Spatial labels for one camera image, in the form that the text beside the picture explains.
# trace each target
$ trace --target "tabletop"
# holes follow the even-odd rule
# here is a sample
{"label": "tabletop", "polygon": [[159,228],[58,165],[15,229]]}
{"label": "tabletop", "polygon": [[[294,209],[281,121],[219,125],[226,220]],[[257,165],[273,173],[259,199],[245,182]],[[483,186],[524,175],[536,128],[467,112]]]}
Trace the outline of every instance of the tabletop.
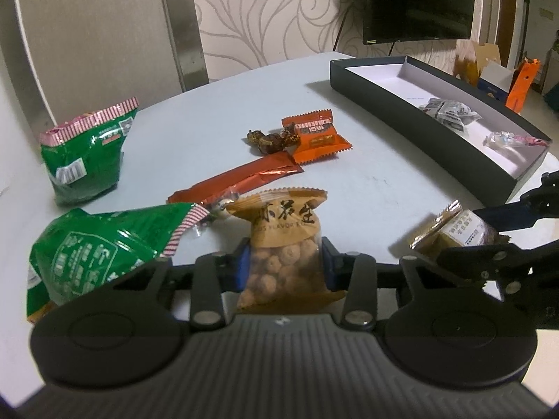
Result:
{"label": "tabletop", "polygon": [[[481,207],[457,180],[431,158],[346,97],[332,90],[323,53],[245,72],[175,96],[139,111],[123,151],[116,190],[83,208],[90,213],[163,204],[178,189],[255,160],[244,138],[248,130],[268,132],[281,119],[331,108],[337,131],[353,144],[329,159],[304,166],[301,174],[266,188],[304,186],[328,191],[316,213],[321,233],[341,252],[359,251],[392,263],[406,253],[411,230],[449,202]],[[559,170],[548,154],[521,192],[539,186],[544,171]],[[0,393],[23,401],[42,385],[31,358],[31,325],[25,320],[27,257],[46,225],[65,210],[53,201],[44,166],[22,174],[0,197]],[[553,239],[554,222],[511,232],[529,248]],[[192,263],[216,250],[231,251],[249,235],[247,222],[229,218],[201,236],[185,235],[173,258]]]}

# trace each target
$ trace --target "television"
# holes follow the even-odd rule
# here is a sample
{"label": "television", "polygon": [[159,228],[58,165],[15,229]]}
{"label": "television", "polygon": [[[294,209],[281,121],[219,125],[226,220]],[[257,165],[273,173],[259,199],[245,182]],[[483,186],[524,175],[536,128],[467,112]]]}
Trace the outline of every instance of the television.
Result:
{"label": "television", "polygon": [[469,39],[474,0],[366,0],[363,44]]}

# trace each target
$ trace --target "black box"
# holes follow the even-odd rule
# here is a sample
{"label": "black box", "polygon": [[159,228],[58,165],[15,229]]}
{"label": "black box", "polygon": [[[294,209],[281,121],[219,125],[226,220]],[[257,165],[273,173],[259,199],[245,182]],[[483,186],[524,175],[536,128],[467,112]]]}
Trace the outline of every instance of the black box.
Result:
{"label": "black box", "polygon": [[[492,131],[551,140],[482,91],[409,56],[331,61],[330,84],[405,136],[487,207],[512,198],[549,150],[523,146],[497,152],[483,146]],[[431,97],[457,100],[482,116],[466,127],[467,140],[418,109]]]}

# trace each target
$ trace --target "cable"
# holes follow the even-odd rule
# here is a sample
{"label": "cable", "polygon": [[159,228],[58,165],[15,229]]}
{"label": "cable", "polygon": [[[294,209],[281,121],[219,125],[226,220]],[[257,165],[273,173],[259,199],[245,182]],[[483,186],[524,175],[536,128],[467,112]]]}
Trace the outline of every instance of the cable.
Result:
{"label": "cable", "polygon": [[344,14],[344,17],[342,19],[342,24],[340,25],[340,29],[337,31],[337,36],[336,36],[336,42],[334,42],[334,48],[332,49],[333,52],[336,51],[336,47],[337,47],[337,43],[340,41],[340,36],[342,36],[342,29],[344,27],[344,23],[346,22],[347,16],[349,14],[349,10],[351,9],[351,7],[355,4],[357,0],[353,0],[349,6],[346,9],[346,12]]}

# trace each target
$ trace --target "red snack bar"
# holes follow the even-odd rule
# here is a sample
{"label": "red snack bar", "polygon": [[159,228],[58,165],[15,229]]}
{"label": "red snack bar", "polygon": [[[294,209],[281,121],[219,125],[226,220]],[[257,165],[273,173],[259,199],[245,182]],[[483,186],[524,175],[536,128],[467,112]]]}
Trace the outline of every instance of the red snack bar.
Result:
{"label": "red snack bar", "polygon": [[298,166],[287,151],[279,151],[246,163],[221,175],[195,184],[190,189],[177,190],[167,203],[187,202],[211,205],[230,194],[245,194],[281,177],[300,173]]}
{"label": "red snack bar", "polygon": [[283,118],[283,127],[293,125],[301,142],[293,153],[297,163],[312,162],[320,157],[351,149],[351,143],[334,128],[332,110],[317,110],[304,115]]}

